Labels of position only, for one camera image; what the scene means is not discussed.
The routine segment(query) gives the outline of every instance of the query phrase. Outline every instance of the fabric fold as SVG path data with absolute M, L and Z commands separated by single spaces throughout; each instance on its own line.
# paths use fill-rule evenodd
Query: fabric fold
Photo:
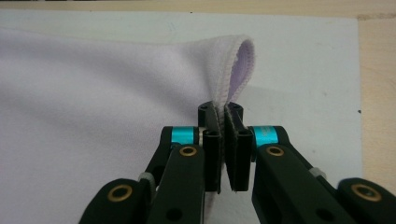
M 0 222 L 77 223 L 105 183 L 138 178 L 163 126 L 196 125 L 207 101 L 222 111 L 253 66 L 243 35 L 158 45 L 0 29 Z

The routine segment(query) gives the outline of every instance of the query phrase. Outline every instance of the wood scratch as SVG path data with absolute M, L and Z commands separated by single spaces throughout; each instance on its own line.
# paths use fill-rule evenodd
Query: wood scratch
M 375 13 L 371 15 L 358 15 L 358 21 L 389 20 L 396 18 L 396 13 Z

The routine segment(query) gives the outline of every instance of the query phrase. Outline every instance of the blue tape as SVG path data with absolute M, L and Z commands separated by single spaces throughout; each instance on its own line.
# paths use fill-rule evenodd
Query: blue tape
M 194 143 L 194 127 L 173 127 L 172 128 L 172 143 L 179 143 L 181 145 Z
M 273 126 L 253 126 L 256 146 L 278 143 L 277 133 Z

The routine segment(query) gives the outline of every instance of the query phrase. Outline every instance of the fabric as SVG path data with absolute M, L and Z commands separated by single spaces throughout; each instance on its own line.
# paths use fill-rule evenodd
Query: fabric
M 163 126 L 236 100 L 253 64 L 240 35 L 153 45 L 0 29 L 0 223 L 78 223 L 104 184 L 146 169 Z

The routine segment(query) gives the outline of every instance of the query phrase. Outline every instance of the wooden table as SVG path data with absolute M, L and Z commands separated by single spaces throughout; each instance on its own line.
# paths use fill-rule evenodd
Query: wooden table
M 396 194 L 396 1 L 0 2 L 0 8 L 189 11 L 357 18 L 364 178 Z

